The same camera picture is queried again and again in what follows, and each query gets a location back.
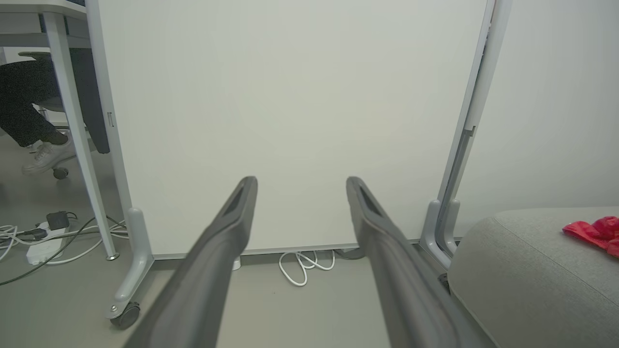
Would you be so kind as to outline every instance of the white cable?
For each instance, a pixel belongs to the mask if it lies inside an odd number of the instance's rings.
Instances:
[[[0,226],[0,228],[9,228],[8,230],[2,231],[3,233],[7,233],[10,230],[13,230],[13,236],[17,235],[17,226],[11,226],[11,225],[5,225],[5,226]],[[9,251],[11,250],[11,247],[13,246],[14,241],[10,241],[9,242],[9,246],[6,247],[6,250],[4,251],[4,253],[2,254],[2,256],[0,256],[0,261],[2,261],[2,259],[4,259],[4,257],[6,256],[6,254],[9,253]]]
[[[91,230],[91,229],[93,229],[93,228],[97,228],[97,226],[95,225],[95,226],[86,227],[85,229],[83,229],[83,231],[86,231],[86,230]],[[62,235],[63,235],[63,236],[72,236],[72,235],[74,235],[74,234],[76,234],[76,233],[77,233],[77,231],[75,231],[75,232],[67,232],[67,233],[63,233]],[[7,236],[7,237],[9,237],[9,238],[12,238],[12,239],[13,239],[13,240],[15,240],[17,243],[24,244],[24,245],[37,245],[37,244],[45,243],[46,241],[48,241],[48,240],[50,240],[50,239],[53,239],[53,238],[55,238],[55,237],[58,237],[58,235],[48,235],[47,237],[42,238],[41,240],[37,240],[37,241],[30,242],[30,241],[23,241],[23,240],[21,240],[21,239],[19,239],[19,238],[15,237],[15,236],[13,236],[13,235],[11,235],[11,234],[8,234],[8,233],[6,233],[6,232],[4,232],[4,231],[0,231],[0,235],[5,235],[5,236]]]
[[[302,283],[298,283],[292,280],[292,278],[288,275],[288,273],[286,273],[286,271],[284,271],[284,267],[282,266],[282,259],[284,258],[284,256],[288,255],[288,254],[294,254],[297,257],[297,262],[299,262],[299,266],[301,266],[301,270],[303,270],[303,282]],[[324,267],[318,264],[318,255],[316,255],[316,252],[314,251],[314,261],[312,261],[312,259],[308,258],[307,256],[301,254],[301,253],[297,253],[297,252],[291,252],[291,253],[283,253],[280,257],[279,257],[279,269],[282,271],[282,273],[284,274],[284,277],[286,277],[286,279],[288,279],[288,281],[290,281],[293,285],[296,286],[304,286],[305,284],[308,283],[308,273],[306,271],[306,269],[312,269],[314,267],[318,267],[324,271],[328,271],[330,269],[333,268],[333,266],[335,266],[335,251],[331,250],[331,255],[332,255],[332,259],[331,259],[331,266],[329,267]],[[309,263],[311,263],[311,266],[305,266],[303,264],[303,262],[301,261],[301,258],[306,259],[307,261],[309,261]]]
[[[115,228],[122,227],[120,224],[116,224],[116,225],[114,225],[112,228],[110,228],[110,231],[117,232],[117,231],[115,230]],[[97,227],[97,226],[95,225],[95,226],[91,226],[91,227],[86,227],[86,228],[85,228],[85,229],[83,229],[82,231],[87,230],[88,228],[92,228],[92,227]],[[127,238],[127,239],[129,239],[129,237],[122,237],[122,236],[116,236],[116,237],[118,237],[118,238]],[[55,264],[65,264],[65,263],[69,263],[69,262],[71,262],[71,261],[75,261],[75,260],[77,260],[77,259],[81,258],[82,256],[86,255],[87,253],[89,253],[89,252],[93,251],[96,247],[98,247],[98,246],[99,246],[99,244],[101,244],[101,242],[102,242],[102,241],[103,241],[103,238],[99,239],[99,241],[98,241],[98,242],[96,242],[96,244],[94,244],[93,246],[91,246],[91,247],[90,247],[90,249],[88,249],[88,250],[86,250],[85,252],[83,252],[83,253],[81,253],[81,254],[79,254],[79,255],[77,255],[77,256],[74,256],[74,257],[72,257],[72,258],[70,258],[70,259],[60,260],[60,261],[49,261],[49,262],[47,262],[47,264],[50,264],[50,265],[55,265]]]
[[[115,230],[115,228],[119,228],[119,227],[122,227],[122,226],[121,226],[121,225],[115,225],[114,227],[112,227],[112,228],[110,229],[110,231],[111,231],[111,232],[116,232],[116,233],[127,233],[127,231],[123,231],[123,230]],[[89,227],[86,227],[85,229],[83,229],[83,231],[86,231],[86,230],[91,230],[91,229],[93,229],[93,228],[97,228],[97,226],[95,225],[95,226],[89,226]],[[15,236],[15,235],[17,235],[17,233],[14,233],[13,235],[11,235],[11,234],[9,234],[9,233],[7,233],[7,232],[5,232],[5,231],[0,231],[0,235],[5,235],[5,236],[7,236],[7,237],[9,237],[9,238],[12,238],[12,239],[13,239],[15,242],[17,242],[17,243],[24,244],[24,245],[28,245],[28,246],[30,246],[30,245],[37,245],[37,244],[41,244],[41,243],[45,243],[45,242],[46,242],[46,241],[48,241],[48,240],[51,240],[51,239],[54,239],[54,238],[57,238],[57,237],[58,237],[57,235],[55,235],[55,236],[54,236],[54,235],[49,235],[49,236],[47,236],[47,237],[45,237],[45,238],[42,238],[41,240],[37,240],[37,241],[23,241],[23,240],[21,240],[19,237],[16,237],[16,236]],[[62,235],[63,235],[63,236],[72,236],[72,235],[74,235],[74,234],[76,234],[76,233],[77,233],[77,231],[73,231],[73,232],[63,233]],[[114,236],[114,237],[118,237],[118,238],[122,238],[122,239],[129,239],[129,237],[124,237],[124,236],[119,236],[119,235],[114,235],[114,234],[112,234],[112,236]]]
[[[48,261],[47,264],[51,264],[51,265],[54,265],[54,264],[64,264],[64,263],[69,263],[71,261],[75,261],[75,260],[81,258],[82,256],[86,255],[87,253],[91,252],[94,248],[98,247],[99,244],[101,244],[102,241],[103,241],[103,239],[99,239],[99,241],[96,242],[96,244],[94,244],[93,246],[91,246],[90,249],[88,249],[85,252],[83,252],[83,253],[81,253],[81,254],[79,254],[77,256],[74,256],[74,257],[72,257],[70,259],[60,260],[60,261]]]
[[[116,232],[116,233],[127,233],[127,231],[118,230],[118,228],[122,227],[122,223],[123,222],[124,222],[124,220],[122,220],[120,223],[115,224],[114,226],[112,226],[112,228],[110,228],[110,231],[111,232]],[[58,238],[59,237],[58,235],[50,235],[50,236],[47,236],[47,237],[42,238],[41,240],[38,240],[38,241],[35,241],[35,242],[28,242],[28,241],[23,241],[20,238],[17,238],[17,234],[20,233],[20,232],[17,231],[17,226],[12,226],[12,225],[0,226],[0,229],[2,229],[2,228],[8,228],[8,230],[0,230],[0,235],[7,236],[7,237],[9,237],[9,238],[11,238],[13,240],[9,243],[8,246],[0,247],[0,249],[6,249],[4,251],[4,253],[2,254],[2,256],[0,256],[0,261],[2,261],[2,259],[6,256],[6,254],[8,254],[9,251],[11,250],[11,247],[13,247],[13,245],[15,245],[16,243],[20,243],[20,244],[24,244],[24,245],[37,245],[37,244],[44,243],[44,242],[46,242],[46,241],[48,241],[50,239]],[[82,230],[82,232],[86,231],[86,230],[91,230],[93,228],[97,228],[97,226],[94,225],[94,226],[86,227],[86,228],[84,228]],[[75,235],[77,232],[78,231],[63,233],[62,236],[64,236],[64,237],[72,236],[72,235]],[[129,239],[128,236],[125,237],[125,236],[121,236],[121,235],[117,235],[117,234],[113,234],[113,233],[111,235],[116,237],[116,238]],[[96,244],[94,244],[92,247],[90,247],[90,249],[86,250],[85,252],[83,252],[83,253],[81,253],[81,254],[79,254],[77,256],[74,256],[72,258],[65,259],[65,260],[60,260],[60,261],[49,261],[49,262],[47,262],[47,264],[51,264],[51,265],[54,265],[54,264],[65,264],[65,263],[69,263],[71,261],[75,261],[75,260],[81,258],[82,256],[86,255],[87,253],[91,252],[92,250],[94,250],[96,247],[99,246],[99,244],[101,244],[102,241],[103,241],[103,239],[99,239],[99,241]]]

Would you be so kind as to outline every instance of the caster wheel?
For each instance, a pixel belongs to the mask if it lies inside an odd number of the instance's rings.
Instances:
[[[123,314],[114,319],[110,319],[110,322],[117,328],[124,330],[133,325],[139,315],[140,304],[137,302],[129,302],[127,307],[124,309]]]
[[[69,170],[67,168],[58,167],[54,168],[54,177],[58,180],[62,180],[67,177],[69,174]]]
[[[451,295],[451,291],[449,289],[449,281],[447,280],[447,273],[443,273],[440,276],[438,276],[438,281],[445,288],[445,290],[447,290],[447,292],[449,292],[449,294]]]

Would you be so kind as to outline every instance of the power strip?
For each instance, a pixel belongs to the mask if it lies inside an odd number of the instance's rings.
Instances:
[[[50,225],[46,222],[42,222],[38,228],[47,231],[47,236],[57,236],[67,232],[66,228],[59,228],[57,230],[50,230]],[[63,247],[63,238],[53,239],[44,241],[43,243],[37,245],[31,245],[28,248],[28,253],[26,253],[26,258],[28,259],[28,263],[32,266],[36,266],[42,262],[47,261],[50,257],[52,257],[55,253]],[[62,256],[62,253],[59,253],[55,258],[59,258]]]

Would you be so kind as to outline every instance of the grey armrest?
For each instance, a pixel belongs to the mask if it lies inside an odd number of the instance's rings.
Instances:
[[[20,57],[32,57],[37,61],[47,59],[51,60],[51,53],[49,52],[20,52],[18,53]]]

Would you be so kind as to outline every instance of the leg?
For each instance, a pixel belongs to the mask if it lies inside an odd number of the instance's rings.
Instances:
[[[47,37],[50,43],[51,59],[54,62],[56,78],[58,79],[60,94],[63,98],[64,111],[67,114],[67,120],[73,134],[77,159],[82,169],[90,204],[95,211],[97,225],[101,233],[101,238],[103,239],[108,260],[116,259],[118,254],[111,240],[110,229],[101,200],[101,192],[99,192],[99,185],[97,183],[97,176],[92,164],[92,158],[90,157],[90,148],[84,129],[82,111],[77,98],[75,77],[71,66],[71,56],[69,55],[69,44],[64,28],[64,17],[61,14],[45,12],[43,14],[43,19],[45,20]]]
[[[25,61],[0,66],[0,128],[22,147],[37,140],[64,144],[67,137],[32,107],[32,103],[58,95],[51,62]]]

